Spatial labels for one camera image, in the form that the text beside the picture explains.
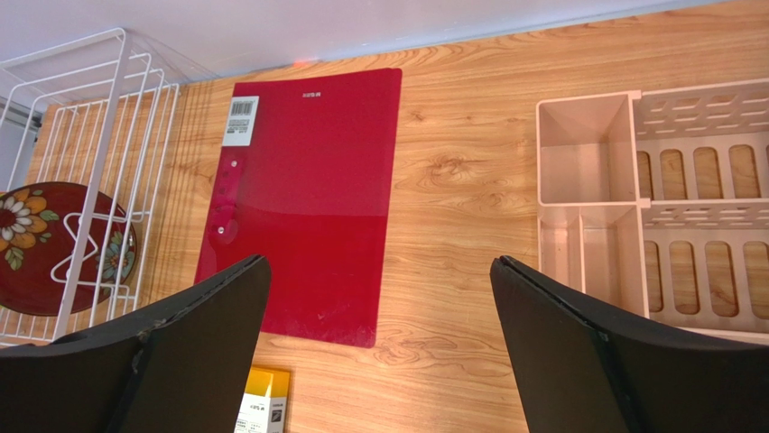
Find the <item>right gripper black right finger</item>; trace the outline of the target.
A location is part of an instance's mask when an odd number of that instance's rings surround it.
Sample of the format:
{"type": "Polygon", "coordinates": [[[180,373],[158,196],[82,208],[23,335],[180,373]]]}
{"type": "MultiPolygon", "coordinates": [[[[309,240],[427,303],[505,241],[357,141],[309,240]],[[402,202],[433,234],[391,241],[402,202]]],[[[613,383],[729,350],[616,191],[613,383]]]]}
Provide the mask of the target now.
{"type": "Polygon", "coordinates": [[[490,281],[532,432],[765,432],[768,348],[643,318],[509,256],[490,281]]]}

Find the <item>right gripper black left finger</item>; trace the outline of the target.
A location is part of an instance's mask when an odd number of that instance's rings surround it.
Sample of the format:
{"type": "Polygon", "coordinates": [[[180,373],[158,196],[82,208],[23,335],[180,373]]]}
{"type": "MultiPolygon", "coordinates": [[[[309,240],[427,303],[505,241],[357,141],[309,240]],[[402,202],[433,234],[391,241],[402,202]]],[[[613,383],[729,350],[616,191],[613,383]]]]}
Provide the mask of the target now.
{"type": "Polygon", "coordinates": [[[252,255],[120,318],[3,349],[2,431],[233,431],[271,279],[252,255]]]}

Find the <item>dark red floral plate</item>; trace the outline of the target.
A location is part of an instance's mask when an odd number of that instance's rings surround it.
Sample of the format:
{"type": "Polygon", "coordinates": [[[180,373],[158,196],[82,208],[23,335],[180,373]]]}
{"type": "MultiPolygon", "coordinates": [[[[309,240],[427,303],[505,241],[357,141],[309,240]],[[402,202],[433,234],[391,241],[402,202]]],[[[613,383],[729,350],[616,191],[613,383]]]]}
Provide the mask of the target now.
{"type": "MultiPolygon", "coordinates": [[[[54,317],[68,278],[79,217],[88,188],[41,182],[1,196],[1,304],[23,314],[54,317]]],[[[138,239],[126,212],[97,196],[72,310],[106,300],[134,268],[138,239]]]]}

